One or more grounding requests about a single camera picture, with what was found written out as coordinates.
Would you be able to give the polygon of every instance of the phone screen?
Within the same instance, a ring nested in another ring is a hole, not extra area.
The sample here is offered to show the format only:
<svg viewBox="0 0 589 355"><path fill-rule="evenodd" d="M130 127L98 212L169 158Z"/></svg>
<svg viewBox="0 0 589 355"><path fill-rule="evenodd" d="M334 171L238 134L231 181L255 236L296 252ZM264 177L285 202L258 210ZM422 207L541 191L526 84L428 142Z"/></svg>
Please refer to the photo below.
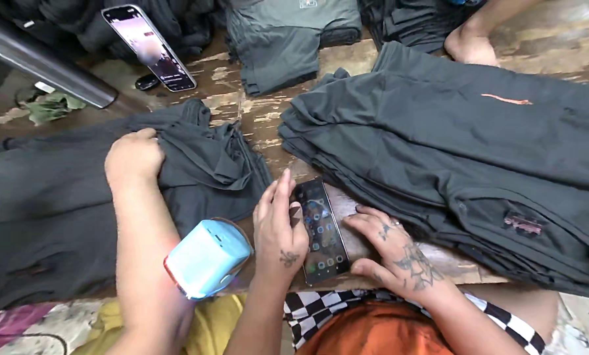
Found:
<svg viewBox="0 0 589 355"><path fill-rule="evenodd" d="M172 51L157 36L144 15L133 6L122 6L103 11L103 16L115 28L119 36L132 48L139 60L171 91L196 87L195 81L177 62Z"/></svg>
<svg viewBox="0 0 589 355"><path fill-rule="evenodd" d="M303 264L305 280L314 284L349 271L349 259L323 181L317 177L294 188L301 204L310 250Z"/></svg>

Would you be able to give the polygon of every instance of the pink fabric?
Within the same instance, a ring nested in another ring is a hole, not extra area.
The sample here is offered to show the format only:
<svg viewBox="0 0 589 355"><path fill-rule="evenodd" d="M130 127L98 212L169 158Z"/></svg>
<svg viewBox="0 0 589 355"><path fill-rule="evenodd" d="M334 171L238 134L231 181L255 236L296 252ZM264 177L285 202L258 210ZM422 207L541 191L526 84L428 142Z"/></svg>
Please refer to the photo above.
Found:
<svg viewBox="0 0 589 355"><path fill-rule="evenodd" d="M29 304L0 311L0 334L22 334L31 325L42 319L55 303ZM17 337L0 337L0 347L15 340Z"/></svg>

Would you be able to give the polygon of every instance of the dark clothing pile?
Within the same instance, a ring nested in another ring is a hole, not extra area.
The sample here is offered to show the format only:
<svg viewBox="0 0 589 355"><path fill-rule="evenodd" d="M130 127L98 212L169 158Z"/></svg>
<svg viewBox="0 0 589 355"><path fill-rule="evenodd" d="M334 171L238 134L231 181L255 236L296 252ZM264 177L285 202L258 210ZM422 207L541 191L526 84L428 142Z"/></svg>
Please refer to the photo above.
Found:
<svg viewBox="0 0 589 355"><path fill-rule="evenodd" d="M214 0L0 0L0 14L42 42L74 55L74 43L90 53L137 63L130 47L102 18L101 10L134 4L148 15L178 56L198 55L211 43L207 15Z"/></svg>
<svg viewBox="0 0 589 355"><path fill-rule="evenodd" d="M361 37L356 0L233 0L225 13L231 56L253 96L315 78L320 46Z"/></svg>
<svg viewBox="0 0 589 355"><path fill-rule="evenodd" d="M363 24L378 50L394 40L424 53L443 48L448 34L483 5L457 5L450 0L358 1Z"/></svg>
<svg viewBox="0 0 589 355"><path fill-rule="evenodd" d="M90 295L113 284L117 223L104 160L152 127L166 158L159 187L181 237L203 219L250 215L272 178L237 124L209 127L196 99L152 113L0 145L0 310Z"/></svg>
<svg viewBox="0 0 589 355"><path fill-rule="evenodd" d="M386 43L291 101L283 147L496 273L589 297L589 85Z"/></svg>

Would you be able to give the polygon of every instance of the hand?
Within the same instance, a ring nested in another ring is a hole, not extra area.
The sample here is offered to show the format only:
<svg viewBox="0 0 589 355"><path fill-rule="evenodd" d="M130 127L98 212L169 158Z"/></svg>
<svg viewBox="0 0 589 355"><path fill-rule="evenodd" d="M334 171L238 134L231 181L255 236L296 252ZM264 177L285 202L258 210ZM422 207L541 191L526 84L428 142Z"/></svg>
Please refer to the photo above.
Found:
<svg viewBox="0 0 589 355"><path fill-rule="evenodd" d="M356 212L343 222L369 239L382 256L382 265L359 259L353 263L351 273L374 278L395 294L422 304L430 299L435 287L448 283L399 222L371 207L359 205Z"/></svg>
<svg viewBox="0 0 589 355"><path fill-rule="evenodd" d="M289 205L296 182L289 169L274 181L253 212L255 225L255 277L263 285L290 286L308 252L308 233L303 226L301 205ZM293 212L293 224L290 221Z"/></svg>
<svg viewBox="0 0 589 355"><path fill-rule="evenodd" d="M113 143L104 164L111 190L133 181L156 184L165 154L154 136L154 129L144 128Z"/></svg>

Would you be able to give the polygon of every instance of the bare foot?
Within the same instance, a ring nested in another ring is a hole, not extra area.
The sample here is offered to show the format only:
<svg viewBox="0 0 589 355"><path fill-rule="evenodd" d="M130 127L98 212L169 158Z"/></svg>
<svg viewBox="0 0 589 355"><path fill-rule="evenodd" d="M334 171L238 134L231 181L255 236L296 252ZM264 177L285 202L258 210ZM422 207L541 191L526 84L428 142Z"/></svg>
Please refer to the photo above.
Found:
<svg viewBox="0 0 589 355"><path fill-rule="evenodd" d="M478 36L464 25L450 32L443 47L457 62L499 66L494 47L487 36Z"/></svg>

